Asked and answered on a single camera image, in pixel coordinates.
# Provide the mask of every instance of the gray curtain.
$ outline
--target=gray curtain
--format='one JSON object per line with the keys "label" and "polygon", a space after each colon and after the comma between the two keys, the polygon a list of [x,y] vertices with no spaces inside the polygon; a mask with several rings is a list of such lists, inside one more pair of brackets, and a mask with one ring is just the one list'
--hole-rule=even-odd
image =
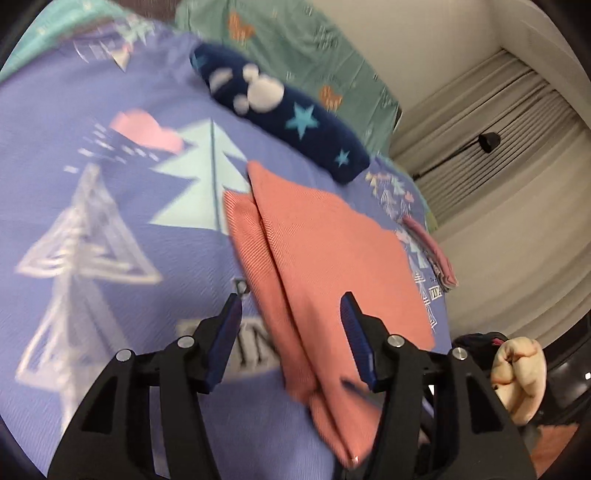
{"label": "gray curtain", "polygon": [[591,131],[539,74],[506,51],[402,117],[391,158],[419,173],[434,233],[460,286],[452,335],[498,330],[547,345],[591,309]]}

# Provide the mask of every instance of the white triangle print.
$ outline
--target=white triangle print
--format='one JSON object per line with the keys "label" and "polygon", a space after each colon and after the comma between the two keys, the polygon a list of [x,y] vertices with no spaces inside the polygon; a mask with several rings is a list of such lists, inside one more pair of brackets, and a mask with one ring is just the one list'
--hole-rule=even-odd
{"label": "white triangle print", "polygon": [[154,284],[162,279],[121,219],[94,164],[85,168],[72,205],[17,266],[18,273],[36,278],[66,270],[117,283]]}
{"label": "white triangle print", "polygon": [[60,394],[65,430],[105,365],[129,346],[94,279],[155,284],[161,276],[123,223],[94,164],[82,174],[72,205],[29,249],[17,272],[55,277],[15,379]]}
{"label": "white triangle print", "polygon": [[121,50],[112,51],[111,56],[113,57],[113,60],[117,66],[125,72],[127,70],[129,58],[131,57],[129,51],[125,48],[122,48]]}

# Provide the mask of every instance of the pink cloud print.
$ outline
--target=pink cloud print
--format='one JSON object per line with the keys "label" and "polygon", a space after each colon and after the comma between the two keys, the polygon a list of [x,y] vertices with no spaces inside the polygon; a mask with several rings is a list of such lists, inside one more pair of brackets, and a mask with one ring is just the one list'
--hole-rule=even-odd
{"label": "pink cloud print", "polygon": [[120,112],[109,127],[145,148],[179,154],[184,147],[183,139],[173,129],[161,127],[143,110]]}

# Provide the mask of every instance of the purple blanket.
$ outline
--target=purple blanket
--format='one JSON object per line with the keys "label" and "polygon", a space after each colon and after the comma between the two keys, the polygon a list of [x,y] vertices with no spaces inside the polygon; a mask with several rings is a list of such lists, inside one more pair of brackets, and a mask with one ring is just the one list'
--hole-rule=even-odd
{"label": "purple blanket", "polygon": [[[64,42],[0,85],[0,415],[43,472],[118,349],[161,349],[244,290],[220,199],[249,191],[246,160],[396,230],[437,350],[450,348],[441,288],[397,222],[424,224],[414,186],[379,158],[338,186],[210,98],[189,63],[198,43],[123,22]],[[222,478],[329,480],[333,456],[284,392],[252,296],[243,310],[225,381],[203,399]]]}

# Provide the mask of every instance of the red fabric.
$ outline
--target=red fabric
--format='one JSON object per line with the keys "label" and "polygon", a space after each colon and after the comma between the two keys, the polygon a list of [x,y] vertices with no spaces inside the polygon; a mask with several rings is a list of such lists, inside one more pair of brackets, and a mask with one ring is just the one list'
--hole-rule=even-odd
{"label": "red fabric", "polygon": [[443,273],[443,278],[441,280],[444,285],[447,288],[457,287],[458,282],[456,275],[453,272],[452,263],[446,257],[446,254],[443,253],[443,250],[435,241],[435,239],[429,235],[429,233],[420,223],[418,223],[409,215],[404,215],[404,217],[402,217],[402,224],[413,233],[413,236],[419,241],[421,246],[427,250],[431,257],[435,260],[437,266],[441,270],[441,273]]}
{"label": "red fabric", "polygon": [[352,291],[422,349],[434,338],[396,235],[339,197],[296,185],[248,163],[253,196],[225,192],[232,241],[275,342],[287,390],[307,403],[323,439],[344,465],[361,461],[380,412],[342,385],[361,382],[340,321]]}

